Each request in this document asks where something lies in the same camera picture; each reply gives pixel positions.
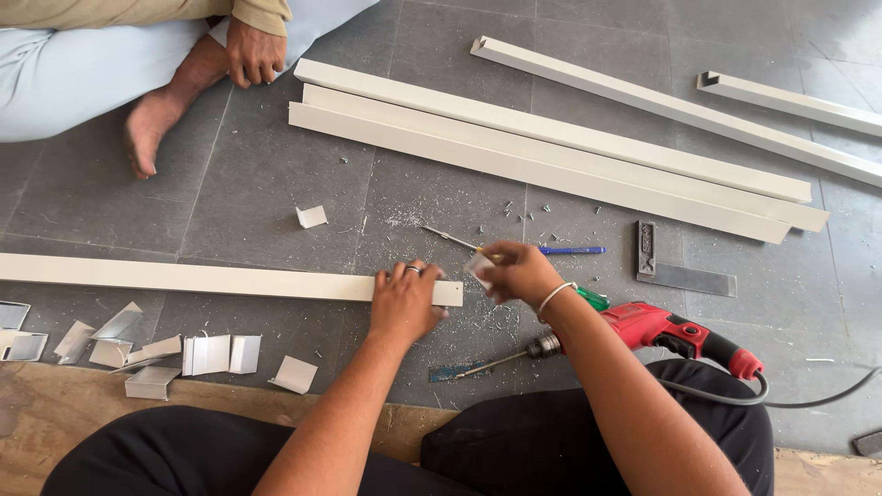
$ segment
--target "green screwdriver handle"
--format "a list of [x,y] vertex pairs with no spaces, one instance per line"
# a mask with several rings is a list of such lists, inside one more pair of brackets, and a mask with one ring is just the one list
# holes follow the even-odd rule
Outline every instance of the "green screwdriver handle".
[[602,312],[609,308],[610,301],[607,297],[602,297],[593,291],[582,288],[581,286],[576,288],[576,292],[579,293],[579,296],[585,298],[585,301],[590,303],[598,312]]

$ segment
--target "black cable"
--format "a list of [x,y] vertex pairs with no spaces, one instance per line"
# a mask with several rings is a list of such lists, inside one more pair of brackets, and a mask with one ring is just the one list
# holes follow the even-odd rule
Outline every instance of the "black cable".
[[712,402],[724,403],[727,405],[735,405],[735,406],[741,406],[741,407],[747,407],[747,406],[752,406],[752,405],[756,405],[759,403],[763,403],[767,407],[771,407],[771,408],[797,409],[797,408],[811,408],[811,407],[817,407],[820,405],[826,405],[828,403],[832,403],[832,402],[841,400],[842,398],[844,398],[846,396],[853,395],[858,389],[869,384],[870,381],[873,380],[873,378],[875,378],[877,375],[879,375],[880,372],[882,372],[882,366],[874,368],[867,375],[865,375],[863,377],[863,379],[858,380],[857,384],[855,384],[852,387],[849,387],[848,389],[846,389],[845,391],[842,391],[841,393],[839,393],[837,395],[833,395],[833,396],[830,396],[828,398],[824,398],[821,400],[815,400],[814,402],[805,402],[805,403],[764,402],[763,400],[766,399],[766,395],[768,395],[768,392],[769,392],[769,385],[768,385],[768,382],[766,381],[766,377],[763,376],[763,374],[761,374],[759,372],[755,372],[756,378],[759,380],[759,393],[757,393],[757,395],[752,398],[729,398],[727,396],[714,395],[713,393],[701,391],[699,389],[695,389],[694,387],[683,386],[683,385],[677,384],[676,382],[670,382],[668,380],[659,379],[658,381],[661,382],[661,384],[665,387],[675,389],[677,391],[686,393],[688,395],[693,395],[693,396],[697,396],[699,398],[704,398],[704,399],[710,400]]

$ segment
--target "white metal bar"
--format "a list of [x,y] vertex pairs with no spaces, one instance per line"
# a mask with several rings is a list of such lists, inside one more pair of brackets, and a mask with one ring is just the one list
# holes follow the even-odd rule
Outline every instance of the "white metal bar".
[[483,101],[469,100],[304,58],[300,59],[294,74],[300,80],[314,85],[540,139],[564,147],[578,148],[593,154],[667,170],[777,199],[796,203],[811,201],[811,185],[805,181],[687,154],[673,148],[659,147],[636,139],[498,107]]
[[[0,253],[0,281],[362,302],[369,302],[374,294],[374,278],[368,275],[73,259],[17,253]],[[432,304],[462,306],[462,282],[436,282]]]
[[482,37],[472,54],[882,187],[882,165],[550,56]]
[[771,217],[799,229],[821,231],[830,216],[830,213],[824,210],[797,205],[789,201],[679,176],[574,148],[561,147],[553,143],[525,138],[480,125],[463,123],[447,117],[427,114],[321,86],[304,85],[303,103],[311,107],[396,125],[412,131],[615,179],[659,192],[667,192],[750,214]]
[[[790,228],[787,223],[767,217],[658,192],[634,184],[530,160],[453,139],[432,136],[293,101],[289,105],[288,122],[292,125],[466,169],[478,170],[494,176],[597,199],[769,243],[780,243]],[[441,116],[434,117],[447,119],[447,117]],[[451,125],[475,126],[452,119],[448,120],[451,121]]]
[[822,123],[882,136],[882,116],[879,114],[852,109],[832,101],[761,85],[746,79],[733,78],[719,72],[708,71],[699,74],[698,89]]

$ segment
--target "bare foot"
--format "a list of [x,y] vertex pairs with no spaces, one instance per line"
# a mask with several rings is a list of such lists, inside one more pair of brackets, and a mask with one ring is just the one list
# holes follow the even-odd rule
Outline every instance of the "bare foot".
[[156,150],[160,141],[187,109],[167,91],[167,86],[145,94],[125,120],[125,146],[129,152],[131,169],[138,179],[156,174]]
[[125,121],[125,145],[138,179],[156,174],[156,151],[169,129],[200,93],[227,73],[227,51],[206,34],[181,62],[167,85],[145,94]]

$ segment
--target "bracelet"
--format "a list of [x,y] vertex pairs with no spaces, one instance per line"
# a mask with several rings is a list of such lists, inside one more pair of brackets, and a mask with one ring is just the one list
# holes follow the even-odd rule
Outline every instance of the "bracelet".
[[542,317],[539,316],[540,314],[542,314],[542,310],[545,309],[545,305],[548,304],[549,300],[552,297],[554,297],[558,291],[560,291],[563,288],[566,288],[567,286],[569,286],[573,289],[576,289],[579,287],[579,285],[576,284],[575,282],[565,282],[565,283],[561,284],[560,286],[557,286],[556,288],[554,288],[554,290],[551,291],[551,294],[549,294],[548,297],[545,298],[545,301],[543,301],[542,304],[539,305],[539,310],[536,311],[536,320],[539,320],[540,324],[548,324],[548,322],[546,322],[545,320],[542,320]]

